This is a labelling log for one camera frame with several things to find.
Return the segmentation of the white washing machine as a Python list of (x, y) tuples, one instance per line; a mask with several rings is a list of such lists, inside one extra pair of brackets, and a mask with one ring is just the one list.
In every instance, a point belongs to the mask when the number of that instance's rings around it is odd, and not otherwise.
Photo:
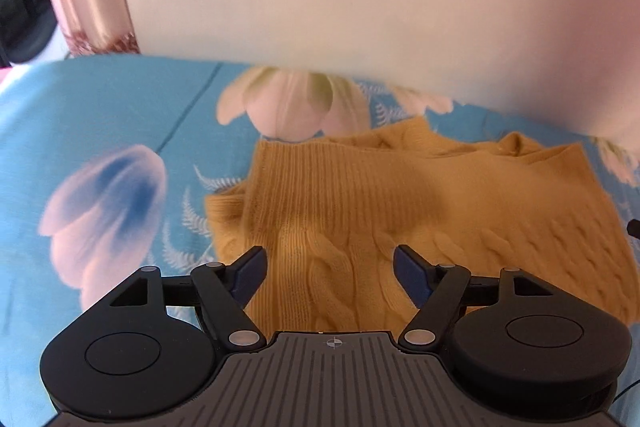
[(1, 67), (70, 57), (51, 0), (1, 0)]

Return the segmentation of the blue floral bed sheet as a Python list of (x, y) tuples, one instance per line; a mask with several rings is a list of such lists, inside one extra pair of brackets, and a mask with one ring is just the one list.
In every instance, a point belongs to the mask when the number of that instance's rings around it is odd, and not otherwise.
[[(76, 319), (85, 289), (141, 265), (188, 272), (215, 256), (204, 198), (250, 169), (259, 133), (219, 124), (238, 65), (132, 55), (22, 66), (1, 85), (1, 421), (39, 426), (54, 410), (39, 377), (48, 341)], [(89, 182), (99, 215), (64, 281), (40, 225), (64, 182)]]

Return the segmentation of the mustard cable-knit cardigan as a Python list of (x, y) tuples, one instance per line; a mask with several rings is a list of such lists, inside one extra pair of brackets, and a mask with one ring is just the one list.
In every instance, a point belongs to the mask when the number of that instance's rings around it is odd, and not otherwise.
[(578, 143), (462, 143), (422, 118), (262, 141), (247, 178), (207, 196), (205, 211), (222, 262), (267, 251), (247, 308), (266, 334), (401, 332), (416, 312), (393, 271), (401, 244), (482, 277), (517, 267), (625, 324), (639, 317), (636, 259)]

